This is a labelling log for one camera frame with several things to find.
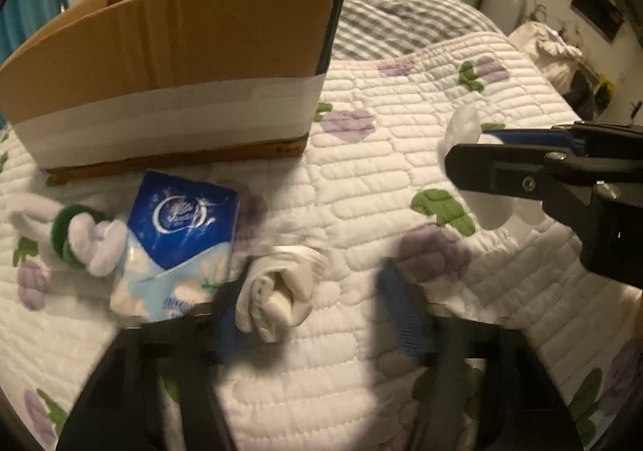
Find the white floral quilt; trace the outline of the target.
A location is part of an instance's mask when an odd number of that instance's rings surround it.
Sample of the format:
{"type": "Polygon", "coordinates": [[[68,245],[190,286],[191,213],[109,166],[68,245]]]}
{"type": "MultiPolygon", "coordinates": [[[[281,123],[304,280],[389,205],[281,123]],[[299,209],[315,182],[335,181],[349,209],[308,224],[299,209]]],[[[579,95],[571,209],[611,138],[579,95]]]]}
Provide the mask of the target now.
{"type": "Polygon", "coordinates": [[[207,136],[238,143],[272,131],[279,118],[308,123],[299,158],[184,170],[239,192],[239,255],[274,227],[314,229],[328,248],[311,316],[223,376],[219,392],[240,447],[403,447],[421,372],[376,299],[387,256],[439,311],[524,330],[590,447],[632,390],[642,294],[588,273],[572,231],[533,211],[516,208],[507,225],[481,227],[440,166],[447,124],[467,107],[487,127],[546,129],[575,118],[508,39],[475,33],[398,59],[336,61],[319,79],[187,85],[57,110],[2,134],[1,196],[102,196],[126,209],[139,174],[55,185],[39,163],[197,150],[207,136]]]}

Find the grey checked bed cover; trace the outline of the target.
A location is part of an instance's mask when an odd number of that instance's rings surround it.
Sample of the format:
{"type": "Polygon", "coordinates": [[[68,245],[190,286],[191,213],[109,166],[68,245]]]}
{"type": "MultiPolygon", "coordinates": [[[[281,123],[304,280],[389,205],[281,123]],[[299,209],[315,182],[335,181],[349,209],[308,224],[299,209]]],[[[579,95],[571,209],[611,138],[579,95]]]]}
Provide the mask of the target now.
{"type": "Polygon", "coordinates": [[[395,59],[467,34],[499,31],[459,0],[344,0],[331,58],[395,59]]]}

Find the white green rolled sock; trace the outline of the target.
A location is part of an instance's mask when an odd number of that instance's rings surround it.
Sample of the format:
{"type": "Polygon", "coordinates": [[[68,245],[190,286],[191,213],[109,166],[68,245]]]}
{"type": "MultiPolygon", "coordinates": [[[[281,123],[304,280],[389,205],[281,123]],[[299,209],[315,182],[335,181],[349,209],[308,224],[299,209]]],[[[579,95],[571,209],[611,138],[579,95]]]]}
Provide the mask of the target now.
{"type": "Polygon", "coordinates": [[[6,212],[22,236],[47,244],[66,265],[94,277],[113,273],[127,245],[127,223],[87,204],[23,193],[9,198],[6,212]]]}

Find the grey water heater tank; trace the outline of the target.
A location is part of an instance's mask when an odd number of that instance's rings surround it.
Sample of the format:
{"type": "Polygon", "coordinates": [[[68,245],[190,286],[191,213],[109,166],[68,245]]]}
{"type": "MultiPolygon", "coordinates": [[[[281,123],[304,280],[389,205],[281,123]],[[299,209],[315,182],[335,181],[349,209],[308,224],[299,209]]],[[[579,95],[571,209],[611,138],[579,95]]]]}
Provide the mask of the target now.
{"type": "Polygon", "coordinates": [[[505,35],[510,35],[520,24],[528,0],[481,0],[479,11],[505,35]]]}

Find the brown cardboard box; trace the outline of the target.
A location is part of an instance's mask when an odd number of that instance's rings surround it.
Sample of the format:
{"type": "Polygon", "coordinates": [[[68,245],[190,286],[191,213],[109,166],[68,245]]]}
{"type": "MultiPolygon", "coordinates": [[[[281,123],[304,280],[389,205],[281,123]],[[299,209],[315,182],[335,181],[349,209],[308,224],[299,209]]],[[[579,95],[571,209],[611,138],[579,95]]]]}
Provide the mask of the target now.
{"type": "Polygon", "coordinates": [[[4,61],[1,110],[68,182],[300,156],[344,0],[84,0],[4,61]]]}

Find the blue tissue pack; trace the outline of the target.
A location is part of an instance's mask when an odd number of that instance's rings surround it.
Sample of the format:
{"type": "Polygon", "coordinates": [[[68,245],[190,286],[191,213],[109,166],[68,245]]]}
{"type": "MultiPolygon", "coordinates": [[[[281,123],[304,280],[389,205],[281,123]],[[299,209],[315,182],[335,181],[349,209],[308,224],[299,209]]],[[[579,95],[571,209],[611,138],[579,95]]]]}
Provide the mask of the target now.
{"type": "Polygon", "coordinates": [[[129,219],[110,307],[141,322],[181,317],[230,280],[239,193],[147,171],[129,219]]]}

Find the black range hood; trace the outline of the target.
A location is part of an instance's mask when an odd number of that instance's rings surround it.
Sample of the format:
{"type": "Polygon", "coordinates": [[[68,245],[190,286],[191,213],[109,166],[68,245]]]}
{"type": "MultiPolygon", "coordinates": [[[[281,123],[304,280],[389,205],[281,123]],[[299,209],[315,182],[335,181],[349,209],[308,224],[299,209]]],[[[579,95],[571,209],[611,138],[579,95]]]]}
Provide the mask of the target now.
{"type": "Polygon", "coordinates": [[[570,7],[610,43],[625,22],[615,0],[571,0],[570,7]]]}

